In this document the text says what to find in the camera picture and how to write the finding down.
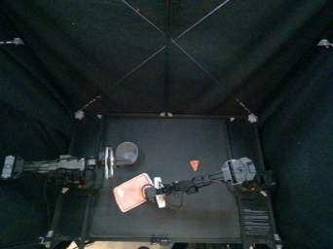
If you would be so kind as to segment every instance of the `small orange object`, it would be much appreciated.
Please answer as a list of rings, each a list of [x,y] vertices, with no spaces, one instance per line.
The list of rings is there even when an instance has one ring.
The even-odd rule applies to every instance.
[[[197,171],[200,167],[200,161],[198,160],[192,160],[190,165],[193,167],[193,170]]]

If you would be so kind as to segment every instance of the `black curtain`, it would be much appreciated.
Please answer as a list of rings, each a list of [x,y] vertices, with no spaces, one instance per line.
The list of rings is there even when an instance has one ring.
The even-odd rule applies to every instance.
[[[0,15],[0,40],[20,37]],[[69,152],[74,128],[67,103],[28,46],[0,47],[0,168],[8,155],[55,159]],[[40,175],[0,181],[0,247],[32,248],[44,236],[56,189]]]
[[[162,29],[166,2],[127,1]],[[221,1],[173,1],[170,36]],[[244,115],[245,110],[176,46],[121,84],[110,85],[169,40],[122,1],[2,1],[0,163],[7,155],[47,160],[66,154],[74,111]],[[180,45],[260,114],[262,150],[274,170],[278,232],[289,248],[331,248],[332,1],[230,1]],[[35,243],[55,199],[44,178],[0,182],[0,247]]]
[[[273,206],[287,248],[333,246],[332,65],[333,50],[313,48],[262,116],[262,150],[278,180]]]

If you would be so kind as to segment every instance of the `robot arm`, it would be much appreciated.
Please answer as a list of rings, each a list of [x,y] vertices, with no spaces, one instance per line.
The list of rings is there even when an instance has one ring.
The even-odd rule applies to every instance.
[[[238,160],[229,160],[217,173],[200,175],[192,180],[176,181],[170,184],[161,183],[158,188],[157,185],[155,188],[151,186],[145,188],[143,196],[154,201],[157,196],[162,195],[169,196],[180,193],[192,195],[213,183],[225,183],[230,186],[237,186],[241,192],[262,193],[264,184],[266,184],[265,180],[268,178],[258,174],[253,161],[248,158],[241,158]]]

